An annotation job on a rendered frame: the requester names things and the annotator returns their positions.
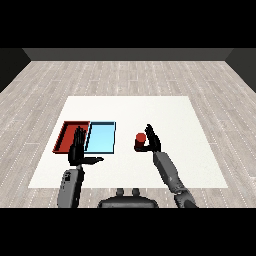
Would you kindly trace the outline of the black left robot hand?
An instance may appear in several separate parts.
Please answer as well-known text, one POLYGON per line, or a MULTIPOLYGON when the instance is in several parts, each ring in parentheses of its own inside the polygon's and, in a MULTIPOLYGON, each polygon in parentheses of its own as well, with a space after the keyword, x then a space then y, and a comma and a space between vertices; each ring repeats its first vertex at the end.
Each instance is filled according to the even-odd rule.
POLYGON ((97 162, 103 161, 102 157, 85 157, 84 156, 84 142, 86 131, 78 126, 74 132, 73 143, 68 152, 68 161, 71 166, 78 166, 82 164, 94 165, 97 162))

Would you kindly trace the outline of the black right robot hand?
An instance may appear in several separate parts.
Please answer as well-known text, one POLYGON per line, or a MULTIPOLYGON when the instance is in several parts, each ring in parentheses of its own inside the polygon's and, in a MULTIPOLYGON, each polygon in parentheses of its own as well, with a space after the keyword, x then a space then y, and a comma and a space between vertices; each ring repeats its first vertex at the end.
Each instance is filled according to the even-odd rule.
POLYGON ((145 145, 141 149, 136 149, 134 145, 134 150, 137 152, 160 152, 161 142, 159 137, 155 134, 153 127, 148 124, 145 128, 144 134, 146 135, 145 145))

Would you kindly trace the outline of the small red can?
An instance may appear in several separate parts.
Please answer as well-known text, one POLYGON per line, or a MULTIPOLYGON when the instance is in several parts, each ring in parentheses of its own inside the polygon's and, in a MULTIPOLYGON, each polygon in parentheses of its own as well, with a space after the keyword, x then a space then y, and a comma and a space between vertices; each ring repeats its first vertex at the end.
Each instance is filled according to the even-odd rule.
POLYGON ((146 135, 144 133, 138 133, 135 137, 135 148, 141 149, 145 145, 146 135))

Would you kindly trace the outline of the red shallow open box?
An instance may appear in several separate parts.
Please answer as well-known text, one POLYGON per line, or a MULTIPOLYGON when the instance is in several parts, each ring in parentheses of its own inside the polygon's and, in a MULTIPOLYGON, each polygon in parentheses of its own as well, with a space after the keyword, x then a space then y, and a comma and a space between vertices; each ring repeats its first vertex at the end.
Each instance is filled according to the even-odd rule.
POLYGON ((80 127, 83 130, 88 131, 89 125, 89 121, 65 121, 56 140, 53 153, 67 154, 73 143, 76 129, 80 127))

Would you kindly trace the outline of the light blue shallow open box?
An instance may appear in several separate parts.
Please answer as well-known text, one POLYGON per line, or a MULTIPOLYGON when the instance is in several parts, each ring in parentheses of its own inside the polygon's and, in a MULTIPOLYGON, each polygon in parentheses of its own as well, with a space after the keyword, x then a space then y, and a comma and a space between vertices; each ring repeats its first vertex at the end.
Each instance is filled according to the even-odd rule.
POLYGON ((114 121, 93 121, 86 135, 85 154, 113 154, 116 123, 114 121))

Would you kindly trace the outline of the dark grey robot body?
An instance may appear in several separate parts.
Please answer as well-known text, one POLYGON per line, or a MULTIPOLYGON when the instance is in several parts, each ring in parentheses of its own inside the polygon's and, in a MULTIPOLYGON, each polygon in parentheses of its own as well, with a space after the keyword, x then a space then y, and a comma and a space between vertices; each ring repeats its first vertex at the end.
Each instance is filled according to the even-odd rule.
POLYGON ((142 197, 138 188, 132 189, 131 196, 124 195, 124 189, 118 188, 116 195, 98 204, 98 208, 158 208, 155 200, 142 197))

